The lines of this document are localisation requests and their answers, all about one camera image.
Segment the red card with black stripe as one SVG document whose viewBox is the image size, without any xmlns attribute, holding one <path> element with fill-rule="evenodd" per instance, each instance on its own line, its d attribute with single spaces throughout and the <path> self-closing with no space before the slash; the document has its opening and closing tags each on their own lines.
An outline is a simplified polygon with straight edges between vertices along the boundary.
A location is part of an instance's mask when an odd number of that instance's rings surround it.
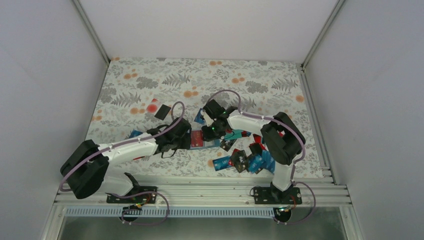
<svg viewBox="0 0 424 240">
<path fill-rule="evenodd" d="M 204 146 L 203 133 L 201 130 L 191 131 L 191 148 L 201 148 Z"/>
</svg>

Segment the teal leather card holder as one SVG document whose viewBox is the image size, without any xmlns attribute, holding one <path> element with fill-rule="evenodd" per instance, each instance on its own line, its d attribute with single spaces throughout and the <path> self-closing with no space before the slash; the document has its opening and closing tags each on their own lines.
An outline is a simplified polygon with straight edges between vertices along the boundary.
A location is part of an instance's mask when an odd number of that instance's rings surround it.
<svg viewBox="0 0 424 240">
<path fill-rule="evenodd" d="M 202 149 L 209 149 L 209 148 L 215 148 L 215 147 L 220 146 L 220 140 L 219 139 L 214 139 L 214 140 L 211 140 L 211 141 L 205 141 L 203 139 L 203 143 L 204 143 L 204 146 L 198 147 L 198 148 L 191 148 L 191 144 L 190 144 L 189 150 L 202 150 Z"/>
</svg>

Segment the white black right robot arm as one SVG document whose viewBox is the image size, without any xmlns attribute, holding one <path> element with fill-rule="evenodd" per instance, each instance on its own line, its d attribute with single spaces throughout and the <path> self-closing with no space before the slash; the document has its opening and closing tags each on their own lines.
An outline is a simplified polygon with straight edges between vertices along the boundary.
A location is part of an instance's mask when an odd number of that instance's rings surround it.
<svg viewBox="0 0 424 240">
<path fill-rule="evenodd" d="M 235 106 L 224 109 L 215 100 L 210 100 L 203 107 L 202 116 L 206 125 L 201 131 L 206 142 L 220 139 L 229 130 L 243 130 L 261 136 L 275 160 L 271 198 L 278 204 L 289 199 L 294 158 L 303 152 L 306 140 L 286 113 L 258 115 Z"/>
</svg>

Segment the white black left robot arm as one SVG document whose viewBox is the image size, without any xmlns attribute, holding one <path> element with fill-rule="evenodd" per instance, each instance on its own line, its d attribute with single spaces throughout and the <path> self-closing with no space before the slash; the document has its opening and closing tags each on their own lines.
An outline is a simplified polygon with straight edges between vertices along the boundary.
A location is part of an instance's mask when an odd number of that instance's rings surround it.
<svg viewBox="0 0 424 240">
<path fill-rule="evenodd" d="M 139 136 L 109 144 L 83 141 L 60 168 L 62 192 L 73 192 L 77 199 L 95 193 L 120 196 L 131 203 L 139 197 L 139 188 L 128 172 L 116 166 L 138 158 L 163 155 L 168 151 L 188 150 L 191 147 L 191 124 L 182 117 L 171 125 L 160 125 Z"/>
</svg>

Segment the blue card under left arm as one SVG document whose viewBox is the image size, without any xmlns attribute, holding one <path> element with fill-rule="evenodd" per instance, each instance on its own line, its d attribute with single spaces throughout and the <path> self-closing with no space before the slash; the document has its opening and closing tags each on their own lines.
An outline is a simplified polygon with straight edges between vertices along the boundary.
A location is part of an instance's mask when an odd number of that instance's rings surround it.
<svg viewBox="0 0 424 240">
<path fill-rule="evenodd" d="M 130 135 L 128 136 L 128 138 L 129 139 L 135 138 L 135 137 L 138 137 L 142 134 L 143 134 L 143 132 L 133 129 L 132 132 L 130 133 Z"/>
</svg>

